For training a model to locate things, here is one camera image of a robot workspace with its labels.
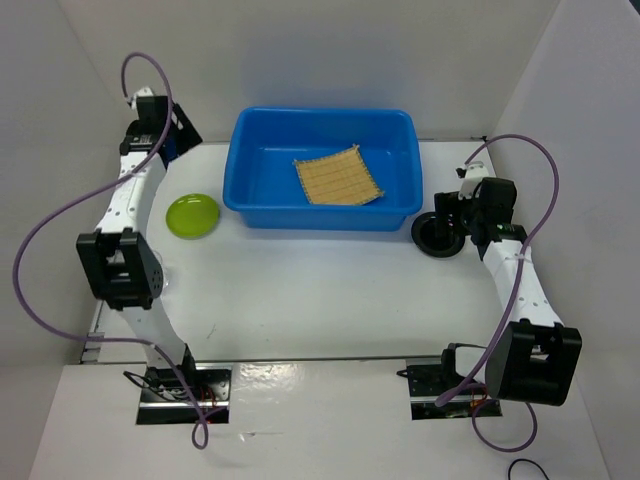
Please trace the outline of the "black round bowl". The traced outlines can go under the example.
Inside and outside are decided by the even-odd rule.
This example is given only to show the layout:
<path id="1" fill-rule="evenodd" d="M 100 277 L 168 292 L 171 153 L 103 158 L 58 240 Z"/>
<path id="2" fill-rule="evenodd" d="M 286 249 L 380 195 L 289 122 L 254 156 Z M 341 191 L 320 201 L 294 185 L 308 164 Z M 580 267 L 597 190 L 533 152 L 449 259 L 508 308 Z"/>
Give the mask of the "black round bowl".
<path id="1" fill-rule="evenodd" d="M 431 258 L 451 258 L 461 252 L 467 230 L 458 217 L 436 212 L 417 216 L 411 226 L 411 238 L 416 247 Z"/>

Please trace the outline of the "green round plate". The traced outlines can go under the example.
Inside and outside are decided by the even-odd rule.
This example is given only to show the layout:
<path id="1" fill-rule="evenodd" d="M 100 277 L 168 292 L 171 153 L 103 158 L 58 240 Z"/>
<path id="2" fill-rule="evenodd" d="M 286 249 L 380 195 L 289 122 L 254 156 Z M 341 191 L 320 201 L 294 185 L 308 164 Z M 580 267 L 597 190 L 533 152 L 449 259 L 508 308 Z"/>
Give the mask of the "green round plate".
<path id="1" fill-rule="evenodd" d="M 209 195 L 191 193 L 176 199 L 167 208 L 169 231 L 181 239 L 197 239 L 211 233 L 218 224 L 220 208 Z"/>

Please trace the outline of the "woven bamboo placemat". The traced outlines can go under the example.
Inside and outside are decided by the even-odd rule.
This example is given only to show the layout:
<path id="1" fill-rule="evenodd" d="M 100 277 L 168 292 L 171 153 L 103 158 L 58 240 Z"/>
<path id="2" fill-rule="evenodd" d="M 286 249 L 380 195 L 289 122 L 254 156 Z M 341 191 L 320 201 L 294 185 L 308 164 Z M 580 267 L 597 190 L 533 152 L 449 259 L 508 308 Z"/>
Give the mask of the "woven bamboo placemat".
<path id="1" fill-rule="evenodd" d="M 293 165 L 312 205 L 362 206 L 384 196 L 366 166 L 360 146 Z"/>

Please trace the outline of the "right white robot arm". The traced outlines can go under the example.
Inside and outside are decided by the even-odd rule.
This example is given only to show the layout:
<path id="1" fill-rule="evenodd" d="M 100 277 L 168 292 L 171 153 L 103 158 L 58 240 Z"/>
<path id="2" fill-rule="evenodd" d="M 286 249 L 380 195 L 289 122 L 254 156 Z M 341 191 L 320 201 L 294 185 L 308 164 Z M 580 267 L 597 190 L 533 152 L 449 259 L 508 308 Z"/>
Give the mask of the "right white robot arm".
<path id="1" fill-rule="evenodd" d="M 579 331 L 551 307 L 531 254 L 531 233 L 513 223 L 517 197 L 510 180 L 486 177 L 467 195 L 434 197 L 435 233 L 469 238 L 489 271 L 504 309 L 476 365 L 454 358 L 438 369 L 442 406 L 479 374 L 491 397 L 561 406 L 566 401 L 582 348 Z"/>

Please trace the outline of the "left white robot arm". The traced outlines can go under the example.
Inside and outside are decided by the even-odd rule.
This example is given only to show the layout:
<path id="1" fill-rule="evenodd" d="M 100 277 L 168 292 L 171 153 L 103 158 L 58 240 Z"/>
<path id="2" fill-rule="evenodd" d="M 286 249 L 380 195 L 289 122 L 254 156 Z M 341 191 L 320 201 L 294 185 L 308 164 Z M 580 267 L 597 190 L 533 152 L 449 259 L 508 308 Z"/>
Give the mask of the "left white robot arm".
<path id="1" fill-rule="evenodd" d="M 140 386 L 166 401 L 184 401 L 198 390 L 199 375 L 162 305 L 165 272 L 146 232 L 169 164 L 202 139 L 178 104 L 148 87 L 134 94 L 130 106 L 138 118 L 119 146 L 122 182 L 95 230 L 78 236 L 76 250 L 94 296 L 145 343 L 147 372 Z"/>

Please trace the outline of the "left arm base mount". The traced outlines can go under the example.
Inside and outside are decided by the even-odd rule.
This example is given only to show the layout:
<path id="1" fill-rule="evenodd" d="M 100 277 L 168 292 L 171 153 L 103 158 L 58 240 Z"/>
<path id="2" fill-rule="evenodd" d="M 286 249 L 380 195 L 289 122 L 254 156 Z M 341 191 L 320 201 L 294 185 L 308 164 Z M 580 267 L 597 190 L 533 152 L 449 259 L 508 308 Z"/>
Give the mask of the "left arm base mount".
<path id="1" fill-rule="evenodd" d="M 136 424 L 177 425 L 193 424 L 198 420 L 187 390 L 168 371 L 161 379 L 158 373 L 147 369 L 143 374 L 125 370 L 123 376 L 140 390 Z M 198 363 L 190 385 L 208 424 L 227 424 L 230 417 L 232 365 L 224 363 Z"/>

